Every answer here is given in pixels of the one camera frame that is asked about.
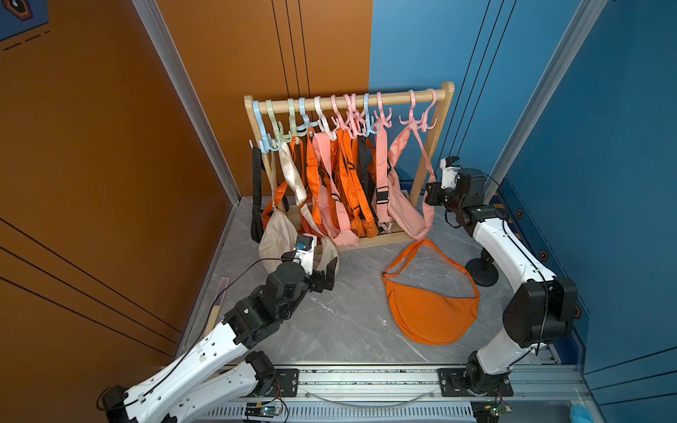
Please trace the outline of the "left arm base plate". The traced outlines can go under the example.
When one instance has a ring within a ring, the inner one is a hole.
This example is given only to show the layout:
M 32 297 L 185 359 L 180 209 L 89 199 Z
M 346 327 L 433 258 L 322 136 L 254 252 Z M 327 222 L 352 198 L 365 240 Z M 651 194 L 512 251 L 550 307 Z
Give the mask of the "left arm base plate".
M 299 388 L 299 376 L 298 368 L 276 369 L 274 376 L 260 382 L 251 394 L 261 398 L 295 398 Z

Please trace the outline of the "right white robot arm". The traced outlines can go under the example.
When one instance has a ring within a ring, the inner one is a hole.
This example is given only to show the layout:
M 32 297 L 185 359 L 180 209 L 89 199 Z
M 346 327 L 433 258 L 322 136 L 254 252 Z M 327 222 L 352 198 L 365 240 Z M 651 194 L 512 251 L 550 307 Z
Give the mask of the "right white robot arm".
M 475 168 L 450 165 L 439 181 L 426 185 L 425 203 L 453 213 L 456 226 L 481 245 L 481 255 L 465 268 L 482 287 L 504 275 L 514 295 L 502 313 L 502 329 L 465 368 L 465 383 L 483 393 L 503 382 L 511 368 L 544 343 L 571 335 L 576 318 L 578 287 L 541 264 L 510 229 L 504 215 L 484 197 L 486 176 Z

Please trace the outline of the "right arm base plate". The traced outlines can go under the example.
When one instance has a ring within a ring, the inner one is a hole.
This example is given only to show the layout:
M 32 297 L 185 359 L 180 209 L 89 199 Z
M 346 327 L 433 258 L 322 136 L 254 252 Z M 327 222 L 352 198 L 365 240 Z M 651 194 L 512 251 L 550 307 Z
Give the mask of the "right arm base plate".
M 509 374 L 486 375 L 481 370 L 439 368 L 437 376 L 442 395 L 446 398 L 509 398 L 514 395 Z

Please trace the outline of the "orange crescent bag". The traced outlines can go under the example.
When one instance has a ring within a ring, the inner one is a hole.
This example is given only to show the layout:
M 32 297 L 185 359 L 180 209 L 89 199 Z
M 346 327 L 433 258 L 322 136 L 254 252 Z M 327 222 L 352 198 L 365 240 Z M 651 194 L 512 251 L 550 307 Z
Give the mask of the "orange crescent bag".
M 422 247 L 429 247 L 471 284 L 472 296 L 448 297 L 418 287 L 397 283 L 394 279 L 412 263 Z M 449 257 L 429 239 L 407 246 L 381 274 L 391 314 L 406 338 L 423 345 L 449 345 L 463 338 L 479 313 L 481 295 L 465 267 Z

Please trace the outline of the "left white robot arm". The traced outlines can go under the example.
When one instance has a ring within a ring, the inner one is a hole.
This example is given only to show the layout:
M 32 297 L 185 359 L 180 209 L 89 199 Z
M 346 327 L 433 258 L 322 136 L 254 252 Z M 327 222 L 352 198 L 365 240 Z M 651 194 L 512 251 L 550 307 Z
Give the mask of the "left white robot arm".
M 294 261 L 280 264 L 167 368 L 130 388 L 105 390 L 98 403 L 107 420 L 192 422 L 222 402 L 268 392 L 275 367 L 255 346 L 292 317 L 306 294 L 333 290 L 338 262 L 311 274 Z

